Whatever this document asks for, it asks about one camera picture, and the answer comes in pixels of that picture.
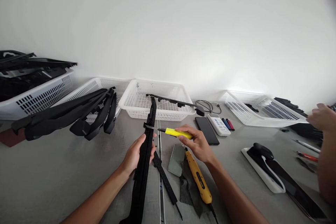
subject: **white pen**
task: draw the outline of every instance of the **white pen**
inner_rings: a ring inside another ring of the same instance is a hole
[[[299,144],[301,144],[301,145],[303,145],[303,146],[305,146],[305,147],[307,147],[308,149],[311,149],[312,151],[315,151],[315,152],[317,152],[317,153],[320,153],[320,152],[321,152],[319,149],[317,149],[317,148],[315,148],[315,147],[313,147],[313,146],[311,146],[311,145],[309,145],[309,144],[306,144],[306,143],[301,142],[301,141],[296,140],[296,139],[292,139],[292,140],[295,141],[295,142],[297,142],[297,143],[299,143]]]

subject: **white wall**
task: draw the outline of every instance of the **white wall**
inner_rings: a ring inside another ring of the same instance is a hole
[[[95,76],[336,101],[335,0],[0,0],[0,49],[76,61]]]

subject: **black cable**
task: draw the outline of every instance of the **black cable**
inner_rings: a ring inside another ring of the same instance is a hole
[[[216,214],[215,214],[215,210],[214,210],[214,208],[213,208],[213,206],[212,206],[211,203],[209,204],[209,207],[210,207],[210,210],[211,210],[213,216],[215,217],[216,223],[218,224],[217,216],[216,216]]]
[[[201,104],[200,102],[204,102],[204,103],[205,103],[206,105],[208,105],[209,107],[204,106],[204,105]],[[219,107],[220,112],[219,112],[219,113],[216,113],[216,112],[213,111],[213,109],[214,109],[214,108],[213,108],[213,105],[212,105],[210,102],[208,102],[208,101],[205,101],[205,100],[197,100],[195,103],[196,103],[196,105],[197,105],[197,103],[198,103],[199,105],[201,105],[201,106],[203,106],[204,108],[208,109],[207,111],[204,110],[204,112],[207,112],[207,113],[214,113],[214,114],[220,114],[220,113],[222,112],[222,109],[220,108],[219,104],[217,104],[217,107]]]

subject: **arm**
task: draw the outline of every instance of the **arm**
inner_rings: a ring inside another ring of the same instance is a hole
[[[104,213],[126,183],[133,170],[137,167],[140,157],[140,146],[145,141],[146,135],[142,134],[128,149],[124,161],[117,170],[75,211],[73,211],[62,223],[99,223]],[[152,144],[150,161],[155,152]]]
[[[206,164],[222,196],[231,221],[246,224],[268,223],[224,170],[212,152],[203,132],[187,124],[175,130],[189,132],[193,135],[193,142],[184,136],[180,136],[179,140],[188,146],[199,160]]]
[[[336,204],[336,113],[319,103],[307,121],[323,131],[323,144],[318,159],[317,177],[320,194],[330,204]]]

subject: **yellow screwdriver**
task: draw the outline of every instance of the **yellow screwdriver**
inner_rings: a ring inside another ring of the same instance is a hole
[[[192,156],[191,152],[185,147],[185,155],[187,156],[188,164],[192,173],[192,176],[194,177],[194,180],[197,184],[198,190],[200,191],[201,198],[205,204],[207,204],[210,207],[211,212],[213,213],[213,216],[215,217],[216,223],[218,224],[217,217],[215,214],[215,210],[212,206],[212,196],[209,191],[208,186],[206,185],[206,182],[203,178],[203,175],[201,173],[200,168],[198,167],[194,157]]]
[[[188,132],[183,132],[183,131],[176,131],[176,130],[174,130],[174,129],[170,129],[170,128],[166,128],[166,129],[163,129],[163,128],[154,128],[154,127],[152,127],[152,126],[148,126],[148,125],[146,125],[146,128],[150,128],[150,129],[152,129],[152,130],[157,130],[157,131],[161,131],[161,132],[164,132],[164,133],[166,133],[166,134],[168,134],[168,135],[172,135],[173,137],[179,137],[179,136],[185,136],[186,138],[188,138],[188,139],[192,139],[192,135],[191,134],[189,134]]]

